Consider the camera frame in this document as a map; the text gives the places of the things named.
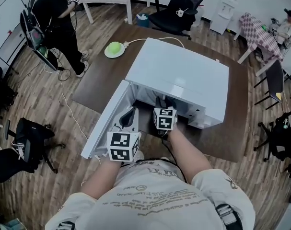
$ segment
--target strap buckle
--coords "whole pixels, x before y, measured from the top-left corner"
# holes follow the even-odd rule
[[[237,218],[233,213],[232,207],[227,204],[217,206],[216,211],[226,227],[237,221]]]

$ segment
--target plaid tablecloth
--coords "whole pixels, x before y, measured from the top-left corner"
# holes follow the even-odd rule
[[[274,58],[283,60],[283,55],[280,53],[276,40],[272,34],[267,33],[262,28],[263,23],[260,20],[249,13],[245,13],[240,17],[239,21],[241,22],[241,32],[244,33],[251,51],[254,51],[257,46],[262,46],[271,54],[265,63]]]

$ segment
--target person standing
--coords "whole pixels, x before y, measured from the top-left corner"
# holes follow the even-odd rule
[[[76,32],[70,18],[70,13],[75,6],[75,2],[68,5],[67,0],[29,1],[29,7],[45,34],[42,45],[48,49],[60,50],[74,69],[77,77],[82,78],[89,68],[89,63],[85,61],[89,52],[78,50]]]

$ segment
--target sneaker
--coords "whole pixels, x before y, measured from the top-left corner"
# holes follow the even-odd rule
[[[80,62],[82,62],[82,60],[86,59],[89,56],[89,51],[85,50],[82,53],[82,57],[80,58]]]
[[[264,59],[260,56],[255,56],[255,59],[260,63],[264,63]]]
[[[89,63],[87,61],[84,61],[83,64],[84,64],[84,70],[81,74],[77,75],[77,78],[82,78],[84,76],[84,73],[87,71],[87,69],[89,69]]]
[[[138,160],[144,160],[144,154],[140,150],[138,150],[134,156],[134,163],[136,163]]]

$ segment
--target cup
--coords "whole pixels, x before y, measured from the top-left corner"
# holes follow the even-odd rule
[[[178,17],[183,17],[184,11],[179,9],[179,10],[176,11],[176,14],[178,15]]]

